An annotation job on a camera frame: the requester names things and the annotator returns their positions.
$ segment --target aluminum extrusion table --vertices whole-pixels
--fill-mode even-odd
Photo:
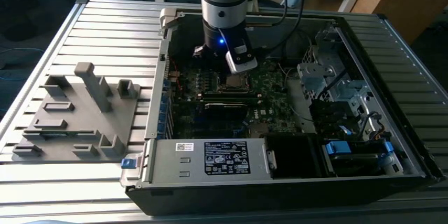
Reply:
[[[0,123],[0,223],[62,220],[83,223],[150,221],[258,221],[328,217],[368,221],[444,222],[448,217],[448,183],[396,194],[367,206],[251,212],[211,216],[146,216],[124,194],[120,164],[18,164],[12,149],[22,140],[46,90],[46,75],[71,74],[79,61],[96,65],[95,74],[108,83],[126,77],[143,87],[135,111],[128,153],[140,152],[148,118],[154,75],[159,56],[160,10],[200,8],[192,4],[112,0],[79,0],[48,46],[47,52]],[[387,20],[374,15],[306,12],[343,16],[366,47],[416,132],[427,142],[439,166],[448,170],[448,95],[404,44]],[[70,81],[80,82],[75,76]]]

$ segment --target cable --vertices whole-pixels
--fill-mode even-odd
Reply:
[[[287,75],[287,72],[286,72],[286,70],[283,69],[280,63],[279,63],[279,67],[280,67],[280,70],[282,70],[283,74]]]
[[[366,129],[366,126],[367,126],[367,122],[370,121],[370,118],[371,118],[372,116],[375,116],[376,114],[378,114],[378,112],[376,112],[376,111],[372,111],[372,112],[368,113],[368,115],[366,116],[364,121],[363,121],[363,123],[362,123],[362,127],[359,128],[359,133],[358,133],[358,138],[356,138],[358,141],[362,141],[362,139],[363,139],[363,132],[364,132],[364,129]]]
[[[283,10],[282,19],[276,23],[274,23],[271,26],[280,25],[283,23],[283,21],[286,20],[287,15],[288,15],[288,0],[284,0],[284,10]]]
[[[28,78],[22,78],[22,79],[8,79],[8,78],[3,78],[0,77],[0,80],[4,80],[4,81],[24,81],[27,80]]]
[[[298,15],[298,19],[296,19],[296,23],[294,25],[294,28],[290,32],[290,34],[287,35],[287,37],[279,42],[278,45],[275,45],[270,50],[268,50],[268,53],[271,53],[272,51],[275,51],[287,41],[288,39],[291,38],[291,36],[294,35],[298,27],[299,27],[299,24],[300,24],[300,20],[302,20],[302,13],[303,13],[303,8],[304,8],[304,2],[306,0],[302,0],[302,3],[300,3],[300,10],[299,10],[299,15]]]
[[[290,108],[292,110],[292,112],[298,115],[298,117],[300,117],[302,119],[310,121],[310,122],[315,122],[314,120],[308,119],[308,118],[304,118],[295,110],[294,110],[294,107],[290,105]]]
[[[382,128],[378,130],[376,134],[372,136],[372,138],[370,139],[370,141],[374,140],[374,139],[378,140],[379,137],[380,137],[380,135],[382,135],[382,133],[383,133],[384,130],[386,130],[384,124],[380,122],[379,119],[376,120],[376,123],[379,124],[379,126],[380,126]]]
[[[283,87],[287,87],[287,79],[288,79],[288,74],[290,74],[291,71],[292,71],[292,68],[290,68],[290,70],[288,70],[288,72],[286,74],[286,81],[283,83]]]
[[[343,72],[339,73],[339,75],[331,81],[331,83],[328,84],[328,86],[322,90],[322,92],[318,95],[316,100],[319,100],[320,97],[326,94],[326,92],[336,85],[336,83],[342,80],[342,78],[344,77],[346,74],[347,74],[347,69],[344,69]]]
[[[18,48],[10,48],[7,50],[3,50],[0,51],[0,54],[6,53],[6,52],[10,52],[10,51],[14,51],[14,50],[35,50],[35,51],[39,51],[42,53],[44,53],[46,51],[39,49],[39,48],[34,48],[34,47],[18,47]]]

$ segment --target power supply label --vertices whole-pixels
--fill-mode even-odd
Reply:
[[[207,175],[250,174],[247,142],[206,142]]]

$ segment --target blue clip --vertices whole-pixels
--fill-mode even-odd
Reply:
[[[350,154],[352,150],[347,141],[332,141],[326,145],[328,154]]]
[[[394,152],[394,146],[391,142],[386,142],[384,147],[388,153]]]
[[[122,159],[122,169],[136,169],[138,160],[132,158]]]
[[[339,128],[343,129],[343,131],[347,135],[352,135],[352,131],[344,125],[339,125]]]

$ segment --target barcode sticker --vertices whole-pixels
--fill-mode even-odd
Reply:
[[[192,152],[195,150],[194,143],[176,143],[178,152]]]

